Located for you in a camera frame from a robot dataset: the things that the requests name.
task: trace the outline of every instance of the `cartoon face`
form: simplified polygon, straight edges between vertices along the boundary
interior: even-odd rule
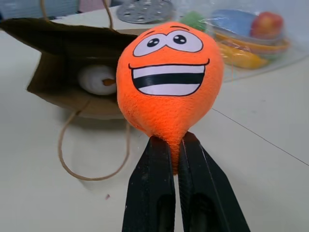
[[[187,130],[211,108],[223,77],[216,42],[204,32],[170,22],[138,36],[117,67],[118,104],[137,128],[152,131],[152,117]]]

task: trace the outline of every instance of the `plastic bag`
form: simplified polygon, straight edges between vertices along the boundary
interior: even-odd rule
[[[279,0],[177,0],[177,11],[179,21],[217,41],[227,64],[225,81],[268,72],[309,55],[309,38],[304,38],[308,32],[295,31],[291,23],[303,15],[291,14]]]

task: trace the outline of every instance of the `brown paper bag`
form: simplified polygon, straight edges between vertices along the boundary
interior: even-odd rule
[[[66,109],[83,109],[80,116],[122,118],[116,94],[97,96],[86,92],[78,85],[77,73],[88,65],[107,65],[116,69],[122,51],[146,29],[117,32],[35,18],[9,19],[0,27],[42,53],[27,88],[29,92]]]

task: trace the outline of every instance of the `cartoon eye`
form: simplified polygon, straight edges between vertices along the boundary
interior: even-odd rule
[[[198,52],[203,48],[203,42],[196,35],[183,30],[175,30],[168,34],[167,45],[184,52]]]
[[[134,49],[133,55],[136,57],[145,56],[155,52],[166,45],[166,35],[155,34],[143,39]]]
[[[116,92],[116,73],[105,65],[88,66],[78,75],[79,85],[89,93],[110,95]]]

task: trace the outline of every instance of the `green object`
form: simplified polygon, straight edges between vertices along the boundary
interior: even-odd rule
[[[180,22],[203,32],[206,30],[204,17],[196,11],[187,13]]]

